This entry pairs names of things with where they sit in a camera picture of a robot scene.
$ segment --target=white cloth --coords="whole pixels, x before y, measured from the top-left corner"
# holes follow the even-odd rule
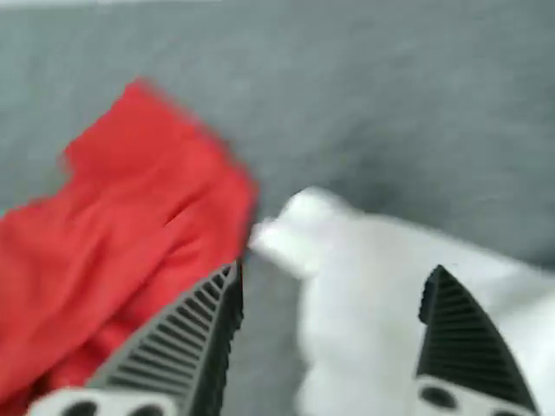
[[[470,290],[505,338],[541,414],[555,415],[555,280],[438,231],[366,214],[309,188],[250,246],[303,280],[298,340],[304,416],[404,416],[424,326],[424,282],[438,264]]]

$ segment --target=towel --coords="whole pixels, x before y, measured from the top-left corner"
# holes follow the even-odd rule
[[[0,221],[0,414],[82,385],[245,245],[255,186],[189,112],[136,81],[64,152],[54,196]]]

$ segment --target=gray surface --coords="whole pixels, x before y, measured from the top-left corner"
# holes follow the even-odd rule
[[[552,264],[554,17],[551,0],[0,13],[0,207],[55,189],[56,154],[147,75],[249,164],[261,215],[326,185],[363,209]],[[225,412],[287,414],[295,283],[247,269]]]

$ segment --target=red fabric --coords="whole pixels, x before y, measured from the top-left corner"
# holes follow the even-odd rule
[[[72,177],[0,221],[0,415],[81,385],[244,247],[254,186],[144,82],[65,151]]]

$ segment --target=white plastic part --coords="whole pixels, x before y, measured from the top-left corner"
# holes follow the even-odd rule
[[[476,393],[474,390],[444,380],[437,380],[434,377],[419,377],[416,380],[416,391],[420,392],[426,387],[440,388],[442,391],[449,392],[452,397],[456,398],[455,409],[449,410],[434,406],[415,396],[407,414],[411,416],[444,416],[446,414],[456,416],[534,416],[529,410],[504,400]]]
[[[145,411],[149,406],[156,412]],[[65,388],[38,400],[27,416],[177,416],[177,407],[164,394]]]
[[[490,315],[540,414],[555,414],[553,275],[417,224],[357,211],[318,188],[256,226],[250,246],[303,280],[303,416],[410,414],[425,330],[417,315],[438,264]]]

